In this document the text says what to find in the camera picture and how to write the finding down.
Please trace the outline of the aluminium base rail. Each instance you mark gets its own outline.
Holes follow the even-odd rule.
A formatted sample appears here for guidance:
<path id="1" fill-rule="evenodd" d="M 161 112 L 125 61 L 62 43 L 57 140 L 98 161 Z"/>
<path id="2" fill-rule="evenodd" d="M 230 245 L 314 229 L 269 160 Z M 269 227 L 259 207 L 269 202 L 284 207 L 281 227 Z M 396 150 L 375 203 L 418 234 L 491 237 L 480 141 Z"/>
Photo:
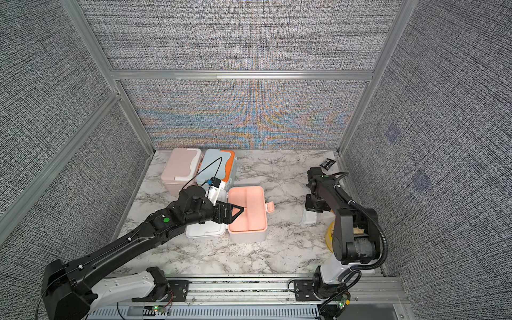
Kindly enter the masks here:
<path id="1" fill-rule="evenodd" d="M 182 275 L 170 278 L 173 301 L 122 301 L 87 319 L 414 319 L 396 277 L 364 275 L 328 301 L 313 293 L 312 276 Z"/>

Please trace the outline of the blue orange medicine box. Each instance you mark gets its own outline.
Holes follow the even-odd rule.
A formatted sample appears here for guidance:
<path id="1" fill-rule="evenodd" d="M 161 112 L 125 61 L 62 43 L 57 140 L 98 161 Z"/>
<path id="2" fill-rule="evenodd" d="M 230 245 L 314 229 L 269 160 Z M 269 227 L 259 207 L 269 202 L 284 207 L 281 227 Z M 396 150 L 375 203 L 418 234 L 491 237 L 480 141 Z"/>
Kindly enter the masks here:
<path id="1" fill-rule="evenodd" d="M 208 192 L 208 181 L 215 177 L 224 181 L 225 189 L 228 190 L 235 178 L 236 160 L 235 152 L 232 150 L 207 149 L 195 179 L 196 184 Z"/>

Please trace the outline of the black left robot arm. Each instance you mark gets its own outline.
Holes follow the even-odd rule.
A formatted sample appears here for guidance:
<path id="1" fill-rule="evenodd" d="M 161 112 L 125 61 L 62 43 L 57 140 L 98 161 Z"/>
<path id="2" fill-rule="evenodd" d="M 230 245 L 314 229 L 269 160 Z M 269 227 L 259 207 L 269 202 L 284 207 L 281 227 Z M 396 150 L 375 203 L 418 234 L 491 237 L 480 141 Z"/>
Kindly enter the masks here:
<path id="1" fill-rule="evenodd" d="M 127 299 L 160 301 L 169 295 L 169 281 L 158 267 L 133 275 L 110 274 L 185 232 L 188 225 L 207 221 L 229 225 L 244 208 L 207 198 L 205 190 L 190 186 L 176 201 L 150 214 L 133 231 L 82 258 L 46 266 L 39 304 L 49 319 L 84 319 L 92 311 Z"/>

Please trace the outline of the black foil sachet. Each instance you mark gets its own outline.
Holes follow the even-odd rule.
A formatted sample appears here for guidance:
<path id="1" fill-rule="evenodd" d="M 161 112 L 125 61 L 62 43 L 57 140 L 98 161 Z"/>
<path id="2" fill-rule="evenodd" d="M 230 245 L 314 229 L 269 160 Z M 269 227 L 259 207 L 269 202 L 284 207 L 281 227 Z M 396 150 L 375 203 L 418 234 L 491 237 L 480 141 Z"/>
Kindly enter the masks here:
<path id="1" fill-rule="evenodd" d="M 325 170 L 329 170 L 333 167 L 333 165 L 336 163 L 336 160 L 327 158 L 325 161 L 323 161 L 320 165 L 321 168 Z"/>

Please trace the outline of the pink white medicine box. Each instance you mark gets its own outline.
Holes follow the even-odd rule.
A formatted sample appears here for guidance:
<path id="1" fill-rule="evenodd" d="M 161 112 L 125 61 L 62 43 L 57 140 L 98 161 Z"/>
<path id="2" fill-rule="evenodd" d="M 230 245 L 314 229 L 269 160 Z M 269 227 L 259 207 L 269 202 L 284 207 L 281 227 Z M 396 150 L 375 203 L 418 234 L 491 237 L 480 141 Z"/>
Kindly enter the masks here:
<path id="1" fill-rule="evenodd" d="M 171 196 L 178 196 L 180 190 L 198 172 L 202 159 L 200 149 L 175 148 L 161 174 L 161 182 Z"/>

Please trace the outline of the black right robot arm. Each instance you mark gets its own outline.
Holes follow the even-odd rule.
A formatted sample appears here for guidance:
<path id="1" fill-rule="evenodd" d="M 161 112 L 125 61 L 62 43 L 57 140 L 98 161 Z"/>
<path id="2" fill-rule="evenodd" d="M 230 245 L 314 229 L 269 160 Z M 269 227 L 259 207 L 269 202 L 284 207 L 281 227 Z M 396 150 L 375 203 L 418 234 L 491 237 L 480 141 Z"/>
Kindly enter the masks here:
<path id="1" fill-rule="evenodd" d="M 347 172 L 326 174 L 320 167 L 307 172 L 305 209 L 332 212 L 335 216 L 331 235 L 333 255 L 313 274 L 313 292 L 328 299 L 349 287 L 349 278 L 363 271 L 379 269 L 386 261 L 389 243 L 374 209 L 358 204 L 341 186 Z"/>

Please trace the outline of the white pink medicine chest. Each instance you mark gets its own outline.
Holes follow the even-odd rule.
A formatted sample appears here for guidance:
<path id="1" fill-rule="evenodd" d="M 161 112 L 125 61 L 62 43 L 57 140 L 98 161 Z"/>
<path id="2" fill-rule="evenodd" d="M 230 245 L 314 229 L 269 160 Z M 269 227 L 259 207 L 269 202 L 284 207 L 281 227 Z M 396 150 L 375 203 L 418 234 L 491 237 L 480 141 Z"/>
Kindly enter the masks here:
<path id="1" fill-rule="evenodd" d="M 235 205 L 234 221 L 229 225 L 213 221 L 189 225 L 185 230 L 187 238 L 216 239 L 229 234 L 234 243 L 259 243 L 265 240 L 267 215 L 274 212 L 275 204 L 265 201 L 262 187 L 233 187 L 229 191 L 222 191 L 217 200 Z"/>

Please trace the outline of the clear plastic gauze box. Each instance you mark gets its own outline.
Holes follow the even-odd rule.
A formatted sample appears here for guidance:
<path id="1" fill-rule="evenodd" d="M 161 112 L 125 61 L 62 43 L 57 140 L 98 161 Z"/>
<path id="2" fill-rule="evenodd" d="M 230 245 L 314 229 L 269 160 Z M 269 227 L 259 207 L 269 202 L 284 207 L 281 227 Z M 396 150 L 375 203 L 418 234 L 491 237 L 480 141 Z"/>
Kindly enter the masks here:
<path id="1" fill-rule="evenodd" d="M 316 211 L 305 210 L 303 212 L 301 224 L 303 225 L 315 225 L 318 220 L 318 213 Z"/>

